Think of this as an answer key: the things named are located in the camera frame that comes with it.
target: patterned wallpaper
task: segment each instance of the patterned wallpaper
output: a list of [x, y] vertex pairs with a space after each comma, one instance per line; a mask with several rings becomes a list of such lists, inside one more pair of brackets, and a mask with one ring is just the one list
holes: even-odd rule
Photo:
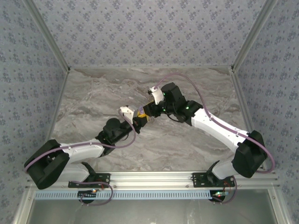
[[238, 71], [255, 128], [273, 153], [299, 223], [299, 2], [281, 0]]
[[1, 0], [0, 33], [0, 223], [10, 224], [23, 164], [45, 141], [64, 72], [22, 1]]
[[67, 63], [230, 65], [264, 0], [35, 0]]

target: marble surface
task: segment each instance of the marble surface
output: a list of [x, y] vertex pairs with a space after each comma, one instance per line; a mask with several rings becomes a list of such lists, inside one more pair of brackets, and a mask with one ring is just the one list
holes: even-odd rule
[[[67, 79], [52, 137], [60, 143], [90, 140], [109, 118], [118, 117], [124, 105], [147, 104], [147, 94], [164, 75], [181, 72], [202, 91], [208, 109], [224, 121], [244, 129], [245, 124], [228, 69], [74, 69]], [[180, 77], [164, 84], [177, 84], [186, 99], [201, 102], [193, 87]], [[124, 145], [133, 138], [132, 133]], [[95, 170], [168, 171], [206, 170], [216, 160], [232, 156], [230, 150], [202, 130], [169, 120], [152, 118], [127, 148], [115, 149], [102, 158], [89, 159]]]

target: gray marble tabletop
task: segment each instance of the gray marble tabletop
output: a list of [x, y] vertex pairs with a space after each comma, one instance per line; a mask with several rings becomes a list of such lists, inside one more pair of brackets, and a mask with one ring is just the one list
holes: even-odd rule
[[[90, 140], [98, 135], [109, 118], [120, 118], [124, 105], [147, 104], [147, 94], [164, 75], [188, 75], [201, 90], [210, 112], [224, 121], [245, 128], [228, 69], [72, 69], [66, 83], [52, 138], [59, 143]], [[170, 77], [188, 100], [201, 103], [193, 87], [181, 77]], [[117, 143], [123, 145], [133, 138]], [[214, 137], [187, 124], [162, 115], [152, 118], [127, 148], [108, 156], [89, 159], [97, 171], [206, 170], [216, 160], [231, 157], [230, 150]]]

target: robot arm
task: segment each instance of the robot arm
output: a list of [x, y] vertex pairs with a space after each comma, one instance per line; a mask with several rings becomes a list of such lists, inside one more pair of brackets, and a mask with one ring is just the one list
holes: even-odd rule
[[211, 121], [201, 104], [186, 100], [174, 83], [166, 84], [161, 89], [153, 87], [149, 94], [154, 97], [154, 101], [143, 107], [144, 114], [139, 114], [129, 106], [121, 107], [126, 121], [121, 123], [116, 118], [109, 119], [95, 139], [76, 144], [58, 144], [55, 140], [46, 142], [24, 165], [37, 187], [47, 188], [57, 180], [92, 182], [92, 179], [88, 179], [92, 168], [80, 161], [108, 155], [114, 150], [115, 143], [132, 131], [132, 127], [140, 133], [140, 129], [147, 123], [147, 116], [158, 117], [161, 114], [174, 115], [178, 122], [185, 122], [209, 133], [235, 154], [233, 160], [217, 161], [207, 171], [209, 182], [215, 186], [219, 180], [236, 174], [250, 178], [267, 158], [259, 146], [238, 135], [242, 133], [264, 145], [260, 133], [248, 133], [213, 116], [215, 120], [236, 130], [237, 134], [218, 126]]

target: blue floral wallpaper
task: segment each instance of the blue floral wallpaper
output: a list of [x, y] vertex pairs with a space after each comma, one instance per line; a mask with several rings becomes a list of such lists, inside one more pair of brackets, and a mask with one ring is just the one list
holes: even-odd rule
[[255, 128], [273, 153], [299, 223], [299, 1], [281, 0], [238, 71]]
[[65, 72], [19, 0], [0, 4], [0, 223], [23, 193], [23, 164], [45, 141]]
[[73, 66], [232, 64], [264, 0], [35, 0]]

